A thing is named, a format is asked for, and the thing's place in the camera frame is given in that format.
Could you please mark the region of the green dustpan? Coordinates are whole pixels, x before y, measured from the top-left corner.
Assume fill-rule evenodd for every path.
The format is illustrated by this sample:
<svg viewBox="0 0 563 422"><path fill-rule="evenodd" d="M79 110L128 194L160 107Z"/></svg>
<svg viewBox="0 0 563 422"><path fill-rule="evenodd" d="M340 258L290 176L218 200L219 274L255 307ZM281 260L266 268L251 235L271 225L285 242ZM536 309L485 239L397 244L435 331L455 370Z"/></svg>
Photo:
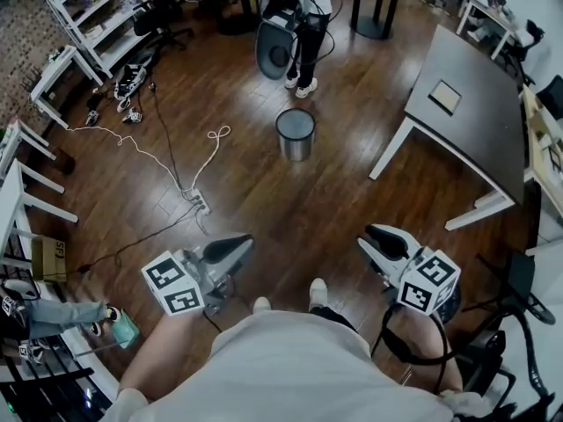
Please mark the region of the green dustpan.
<svg viewBox="0 0 563 422"><path fill-rule="evenodd" d="M122 310L121 318L112 325L112 334L113 342L111 342L110 344L96 347L80 353L73 353L72 358L76 360L80 357L101 352L114 347L119 347L123 350L128 349L136 342L140 332L135 323L129 318L127 313Z"/></svg>

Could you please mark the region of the person's right white shoe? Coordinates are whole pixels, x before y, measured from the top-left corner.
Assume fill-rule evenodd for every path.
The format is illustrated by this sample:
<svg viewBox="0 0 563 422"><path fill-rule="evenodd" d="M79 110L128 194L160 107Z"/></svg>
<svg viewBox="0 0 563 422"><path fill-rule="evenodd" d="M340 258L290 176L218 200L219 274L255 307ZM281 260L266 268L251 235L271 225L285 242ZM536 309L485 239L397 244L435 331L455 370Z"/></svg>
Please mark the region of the person's right white shoe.
<svg viewBox="0 0 563 422"><path fill-rule="evenodd" d="M309 311L326 307L328 304L328 289L325 281L316 278L310 285Z"/></svg>

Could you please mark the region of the white desk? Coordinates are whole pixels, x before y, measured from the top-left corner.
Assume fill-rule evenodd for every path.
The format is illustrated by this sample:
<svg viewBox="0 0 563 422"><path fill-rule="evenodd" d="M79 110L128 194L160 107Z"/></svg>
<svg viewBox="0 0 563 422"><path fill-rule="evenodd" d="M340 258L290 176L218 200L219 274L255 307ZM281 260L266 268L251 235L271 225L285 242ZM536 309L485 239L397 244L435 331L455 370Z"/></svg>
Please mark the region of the white desk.
<svg viewBox="0 0 563 422"><path fill-rule="evenodd" d="M69 125L62 119L61 114L43 98L43 93L50 90L52 85L72 62L75 62L84 74L98 86L103 85L103 81L83 58L80 51L74 46L67 45L57 58L43 70L39 82L30 92L31 101L64 129L67 129Z"/></svg>
<svg viewBox="0 0 563 422"><path fill-rule="evenodd" d="M473 12L485 17L485 22L477 27L488 29L488 35L498 36L499 40L494 49L490 53L490 59L495 61L502 53L507 53L512 47L527 52L530 47L535 45L534 36L528 31L527 26L518 28L514 21L510 21L500 7L492 7L486 4L486 0L463 0L462 8L459 11L460 21L456 29L456 35L462 36L462 31L469 34L470 31L465 29L469 23L469 18Z"/></svg>
<svg viewBox="0 0 563 422"><path fill-rule="evenodd" d="M23 182L25 175L60 194L65 192L65 188L19 160L12 162L0 186L0 266L28 270L33 275L31 258L11 258L5 254L6 245L12 235L20 237L24 253L32 253L31 241L34 237L40 236L31 232L26 208L35 207L72 223L78 222L78 216L28 193Z"/></svg>
<svg viewBox="0 0 563 422"><path fill-rule="evenodd" d="M0 183L4 181L21 142L29 144L52 161L56 159L56 155L49 149L49 143L19 118L15 118L7 125L0 141Z"/></svg>

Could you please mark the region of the person's left forearm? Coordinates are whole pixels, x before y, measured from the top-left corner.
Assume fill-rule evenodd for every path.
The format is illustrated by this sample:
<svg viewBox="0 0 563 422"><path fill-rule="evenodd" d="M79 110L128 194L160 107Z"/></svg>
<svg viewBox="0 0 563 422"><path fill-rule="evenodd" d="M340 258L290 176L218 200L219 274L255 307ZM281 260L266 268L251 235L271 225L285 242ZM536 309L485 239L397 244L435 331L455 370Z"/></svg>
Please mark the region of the person's left forearm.
<svg viewBox="0 0 563 422"><path fill-rule="evenodd" d="M164 315L121 377L118 393L133 390L150 402L182 397L191 403L207 402L210 393L193 376L179 381L193 344L195 327L202 318L199 310L177 316Z"/></svg>

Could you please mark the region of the white shelf unit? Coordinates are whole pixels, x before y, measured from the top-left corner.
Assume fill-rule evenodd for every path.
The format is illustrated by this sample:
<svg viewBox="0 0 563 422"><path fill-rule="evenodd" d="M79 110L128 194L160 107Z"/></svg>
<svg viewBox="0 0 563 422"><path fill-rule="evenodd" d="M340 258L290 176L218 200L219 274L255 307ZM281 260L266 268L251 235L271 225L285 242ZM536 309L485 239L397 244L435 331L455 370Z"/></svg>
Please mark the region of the white shelf unit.
<svg viewBox="0 0 563 422"><path fill-rule="evenodd" d="M133 24L147 0L45 1L92 67L109 78L143 39Z"/></svg>

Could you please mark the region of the person's white shirt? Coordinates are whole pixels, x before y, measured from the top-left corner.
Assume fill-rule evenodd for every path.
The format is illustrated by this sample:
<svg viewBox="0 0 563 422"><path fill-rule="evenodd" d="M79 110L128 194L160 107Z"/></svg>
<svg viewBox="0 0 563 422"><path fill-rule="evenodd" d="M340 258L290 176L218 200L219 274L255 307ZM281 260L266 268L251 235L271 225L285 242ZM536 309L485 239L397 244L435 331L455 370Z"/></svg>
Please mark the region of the person's white shirt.
<svg viewBox="0 0 563 422"><path fill-rule="evenodd" d="M219 335L167 396L123 390L100 422L461 422L490 412L477 393L398 385L343 324L269 310Z"/></svg>

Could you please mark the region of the person's right forearm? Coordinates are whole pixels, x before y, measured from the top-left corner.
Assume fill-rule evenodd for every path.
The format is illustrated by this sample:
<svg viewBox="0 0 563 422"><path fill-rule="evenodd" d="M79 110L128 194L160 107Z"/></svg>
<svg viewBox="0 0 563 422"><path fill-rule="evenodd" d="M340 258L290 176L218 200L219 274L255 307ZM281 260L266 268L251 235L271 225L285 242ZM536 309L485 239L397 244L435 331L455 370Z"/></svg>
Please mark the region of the person's right forearm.
<svg viewBox="0 0 563 422"><path fill-rule="evenodd" d="M439 329L429 316L409 308L402 309L402 327L400 337L405 340L411 351L427 359L438 358L444 355L443 342ZM412 365L412 377L407 381L408 386L424 389L439 395L444 391L462 392L463 379L455 359L450 359L439 379L441 366Z"/></svg>

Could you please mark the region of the black metal rack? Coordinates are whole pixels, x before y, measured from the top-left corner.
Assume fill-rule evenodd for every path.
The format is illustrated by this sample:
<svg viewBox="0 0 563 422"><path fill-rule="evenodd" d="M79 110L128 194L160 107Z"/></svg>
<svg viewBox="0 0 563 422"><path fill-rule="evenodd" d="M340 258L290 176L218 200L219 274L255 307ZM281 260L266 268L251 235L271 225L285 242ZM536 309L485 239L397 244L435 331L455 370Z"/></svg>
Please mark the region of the black metal rack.
<svg viewBox="0 0 563 422"><path fill-rule="evenodd" d="M63 348L40 364L0 360L0 422L99 422L111 402Z"/></svg>

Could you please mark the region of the person's black trousers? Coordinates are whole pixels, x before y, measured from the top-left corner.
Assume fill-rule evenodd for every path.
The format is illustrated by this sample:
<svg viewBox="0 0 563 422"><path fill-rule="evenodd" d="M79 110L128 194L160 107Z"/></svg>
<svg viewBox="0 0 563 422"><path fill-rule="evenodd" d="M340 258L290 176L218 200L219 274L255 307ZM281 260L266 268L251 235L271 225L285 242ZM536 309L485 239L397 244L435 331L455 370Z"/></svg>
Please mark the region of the person's black trousers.
<svg viewBox="0 0 563 422"><path fill-rule="evenodd" d="M337 324L345 325L350 330L356 331L355 327L345 317L333 311L329 307L326 306L313 307L309 310L309 313L333 321Z"/></svg>

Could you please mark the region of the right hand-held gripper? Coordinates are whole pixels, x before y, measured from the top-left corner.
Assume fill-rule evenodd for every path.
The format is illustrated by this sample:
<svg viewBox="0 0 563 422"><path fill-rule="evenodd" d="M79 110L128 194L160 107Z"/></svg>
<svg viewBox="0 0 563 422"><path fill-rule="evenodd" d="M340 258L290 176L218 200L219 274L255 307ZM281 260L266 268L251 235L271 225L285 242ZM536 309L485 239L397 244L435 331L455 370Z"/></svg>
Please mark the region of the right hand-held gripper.
<svg viewBox="0 0 563 422"><path fill-rule="evenodd" d="M411 258L419 243L408 232L390 225L369 224L368 239L357 237L361 253L384 279L396 272L400 258ZM460 267L443 251L422 253L399 279L397 303L429 316L452 296L461 274Z"/></svg>

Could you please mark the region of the white power strip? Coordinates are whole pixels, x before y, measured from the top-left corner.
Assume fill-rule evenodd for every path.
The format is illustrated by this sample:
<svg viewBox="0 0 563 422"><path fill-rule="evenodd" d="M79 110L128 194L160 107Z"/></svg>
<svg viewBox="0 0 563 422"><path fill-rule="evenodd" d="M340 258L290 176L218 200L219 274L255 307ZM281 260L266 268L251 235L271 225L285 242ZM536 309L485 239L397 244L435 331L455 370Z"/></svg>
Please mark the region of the white power strip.
<svg viewBox="0 0 563 422"><path fill-rule="evenodd" d="M186 200L188 200L191 204L195 205L196 209L199 210L202 215L211 214L211 208L199 189L193 188L189 190L184 190L182 192L182 196Z"/></svg>

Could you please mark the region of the cardboard box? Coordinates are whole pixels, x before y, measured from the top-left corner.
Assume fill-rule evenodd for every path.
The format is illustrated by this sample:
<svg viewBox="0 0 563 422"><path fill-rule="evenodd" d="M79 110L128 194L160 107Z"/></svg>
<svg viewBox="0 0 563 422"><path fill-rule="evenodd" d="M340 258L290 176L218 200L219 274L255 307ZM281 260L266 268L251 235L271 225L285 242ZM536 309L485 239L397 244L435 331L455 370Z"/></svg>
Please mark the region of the cardboard box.
<svg viewBox="0 0 563 422"><path fill-rule="evenodd" d="M33 277L48 283L66 282L66 244L51 237L36 236L31 246Z"/></svg>

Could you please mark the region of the light wooden desk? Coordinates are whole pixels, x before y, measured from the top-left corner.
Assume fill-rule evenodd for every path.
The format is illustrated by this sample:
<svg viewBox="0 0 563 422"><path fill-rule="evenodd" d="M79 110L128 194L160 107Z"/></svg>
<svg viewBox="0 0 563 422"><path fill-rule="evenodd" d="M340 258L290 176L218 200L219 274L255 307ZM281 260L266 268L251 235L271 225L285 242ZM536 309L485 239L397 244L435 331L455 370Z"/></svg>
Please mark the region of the light wooden desk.
<svg viewBox="0 0 563 422"><path fill-rule="evenodd" d="M563 189L563 143L552 135L544 118L551 114L527 85L522 87L520 99L525 111L530 168L543 181Z"/></svg>

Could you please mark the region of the dark table with white legs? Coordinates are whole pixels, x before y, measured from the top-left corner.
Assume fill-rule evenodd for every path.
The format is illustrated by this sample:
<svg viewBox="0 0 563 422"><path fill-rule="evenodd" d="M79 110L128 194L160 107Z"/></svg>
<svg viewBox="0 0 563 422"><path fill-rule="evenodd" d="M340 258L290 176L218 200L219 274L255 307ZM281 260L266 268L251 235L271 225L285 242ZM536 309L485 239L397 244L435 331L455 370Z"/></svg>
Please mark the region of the dark table with white legs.
<svg viewBox="0 0 563 422"><path fill-rule="evenodd" d="M439 80L462 96L453 116L428 98ZM478 49L437 26L404 113L370 179L378 178L410 132L417 129L472 168L497 193L447 221L446 230L460 229L523 204L524 135L519 92L513 79Z"/></svg>

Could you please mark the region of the metal waste bin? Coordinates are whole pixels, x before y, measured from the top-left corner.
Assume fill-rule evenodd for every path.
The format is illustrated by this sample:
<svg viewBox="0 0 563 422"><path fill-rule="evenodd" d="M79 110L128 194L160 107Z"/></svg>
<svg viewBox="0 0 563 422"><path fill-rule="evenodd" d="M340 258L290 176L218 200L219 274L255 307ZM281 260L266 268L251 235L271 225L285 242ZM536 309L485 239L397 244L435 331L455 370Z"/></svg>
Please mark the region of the metal waste bin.
<svg viewBox="0 0 563 422"><path fill-rule="evenodd" d="M289 108L275 121L282 155L289 161L302 162L311 156L316 121L302 108Z"/></svg>

